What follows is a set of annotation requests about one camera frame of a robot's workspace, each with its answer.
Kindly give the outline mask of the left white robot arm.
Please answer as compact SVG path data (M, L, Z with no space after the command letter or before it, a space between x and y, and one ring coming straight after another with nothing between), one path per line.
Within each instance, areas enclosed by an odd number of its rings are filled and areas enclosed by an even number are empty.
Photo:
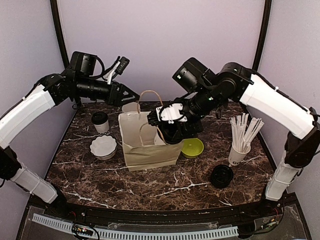
M50 74L41 78L32 90L0 118L0 178L10 181L51 205L60 218L71 213L64 195L51 183L20 162L11 145L29 126L39 123L42 115L66 99L101 100L121 107L137 101L139 95L122 83L90 80L75 73Z

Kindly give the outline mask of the white paper cup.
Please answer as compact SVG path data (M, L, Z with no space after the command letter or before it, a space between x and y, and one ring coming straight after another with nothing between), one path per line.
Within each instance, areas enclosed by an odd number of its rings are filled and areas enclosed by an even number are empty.
M166 143L162 140L162 138L158 134L155 135L154 144L156 146L165 146L166 145Z
M99 134L107 133L110 130L108 118L92 118L91 121Z

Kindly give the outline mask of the beige paper bag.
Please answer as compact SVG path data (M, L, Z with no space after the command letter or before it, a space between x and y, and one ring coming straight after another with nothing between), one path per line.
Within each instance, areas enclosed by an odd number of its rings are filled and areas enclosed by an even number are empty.
M118 124L122 139L125 164L130 172L174 165L181 154L184 142L155 145L158 128L148 124L149 111L121 113Z

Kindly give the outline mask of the black plastic cup lid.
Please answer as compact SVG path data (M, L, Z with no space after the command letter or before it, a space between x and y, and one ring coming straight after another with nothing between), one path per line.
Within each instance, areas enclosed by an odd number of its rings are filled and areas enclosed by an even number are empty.
M102 125L109 120L108 115L103 111L95 112L91 117L91 122L94 125Z

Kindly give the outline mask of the stack of white paper cups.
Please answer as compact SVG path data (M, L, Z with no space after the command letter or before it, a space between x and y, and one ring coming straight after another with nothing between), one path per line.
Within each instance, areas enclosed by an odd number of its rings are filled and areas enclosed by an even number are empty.
M122 106L123 113L137 112L140 108L140 105L137 102L130 102Z

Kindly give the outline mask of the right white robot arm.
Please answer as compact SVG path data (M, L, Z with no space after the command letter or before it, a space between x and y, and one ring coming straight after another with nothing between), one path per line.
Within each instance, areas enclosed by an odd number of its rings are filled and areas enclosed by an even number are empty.
M168 144L196 137L203 130L201 120L228 101L254 108L287 129L280 165L266 185L265 198L255 205L255 213L266 217L299 170L310 164L320 145L316 111L297 103L257 71L236 62L226 63L214 73L192 57L173 74L173 79L186 94L148 115L149 124L158 127Z

